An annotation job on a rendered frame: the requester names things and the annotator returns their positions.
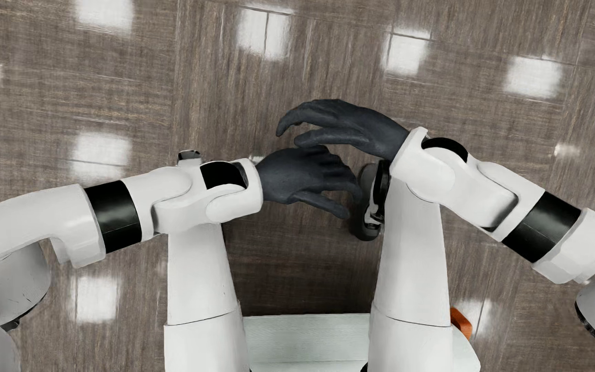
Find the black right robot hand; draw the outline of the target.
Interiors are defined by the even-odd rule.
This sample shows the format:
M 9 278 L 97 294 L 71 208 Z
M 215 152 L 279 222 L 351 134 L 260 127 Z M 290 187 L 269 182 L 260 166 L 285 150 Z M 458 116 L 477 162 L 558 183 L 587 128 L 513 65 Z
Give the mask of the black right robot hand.
M 350 145 L 364 153 L 393 160 L 409 131 L 390 117 L 373 109 L 340 99 L 315 99 L 289 110 L 278 122 L 276 135 L 291 126 L 312 124 L 317 130 L 293 139 L 296 146 Z

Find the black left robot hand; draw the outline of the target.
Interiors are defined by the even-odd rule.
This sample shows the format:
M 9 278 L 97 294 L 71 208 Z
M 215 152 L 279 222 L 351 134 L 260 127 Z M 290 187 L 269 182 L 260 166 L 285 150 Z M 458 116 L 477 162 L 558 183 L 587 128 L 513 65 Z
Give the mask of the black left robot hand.
M 355 201 L 363 195 L 351 168 L 324 145 L 280 149 L 255 168 L 265 201 L 283 205 L 301 202 L 345 219 L 350 216 L 348 208 L 324 196 L 323 191 L 345 191 Z

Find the orange chair part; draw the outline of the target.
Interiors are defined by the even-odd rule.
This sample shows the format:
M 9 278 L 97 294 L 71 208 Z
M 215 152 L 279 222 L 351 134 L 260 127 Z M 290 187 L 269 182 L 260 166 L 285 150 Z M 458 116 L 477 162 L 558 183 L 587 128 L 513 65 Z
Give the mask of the orange chair part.
M 456 327 L 463 336 L 469 341 L 473 334 L 473 326 L 471 322 L 455 307 L 450 308 L 451 325 Z

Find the white left robot leg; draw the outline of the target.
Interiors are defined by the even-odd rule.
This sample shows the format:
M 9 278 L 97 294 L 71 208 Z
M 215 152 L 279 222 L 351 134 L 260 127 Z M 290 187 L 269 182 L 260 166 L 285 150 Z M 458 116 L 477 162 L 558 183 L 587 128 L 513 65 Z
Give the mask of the white left robot leg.
M 228 185 L 208 189 L 196 150 L 178 154 L 189 190 L 154 206 L 155 230 L 168 236 L 165 372 L 251 372 L 240 304 L 236 297 L 221 224 L 206 207 Z

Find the white robot leg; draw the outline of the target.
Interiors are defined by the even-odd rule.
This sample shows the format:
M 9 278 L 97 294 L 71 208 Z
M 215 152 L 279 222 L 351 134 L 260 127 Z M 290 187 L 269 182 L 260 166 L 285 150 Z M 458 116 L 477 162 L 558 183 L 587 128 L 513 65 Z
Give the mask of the white robot leg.
M 452 372 L 453 328 L 440 205 L 389 177 L 389 162 L 363 166 L 364 194 L 351 233 L 383 236 L 369 318 L 368 361 L 360 372 Z
M 236 297 L 221 224 L 206 207 L 228 185 L 208 189 L 196 150 L 178 154 L 189 190 L 154 206 L 155 230 L 168 236 L 165 372 L 251 372 L 240 304 Z

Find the white right robot leg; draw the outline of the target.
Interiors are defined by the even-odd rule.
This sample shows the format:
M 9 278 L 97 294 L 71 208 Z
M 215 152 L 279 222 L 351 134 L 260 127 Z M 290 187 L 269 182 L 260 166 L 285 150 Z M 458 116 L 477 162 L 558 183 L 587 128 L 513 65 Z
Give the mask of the white right robot leg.
M 351 233 L 383 236 L 369 318 L 368 361 L 360 372 L 452 372 L 453 328 L 440 205 L 389 177 L 389 162 L 363 166 L 364 194 Z

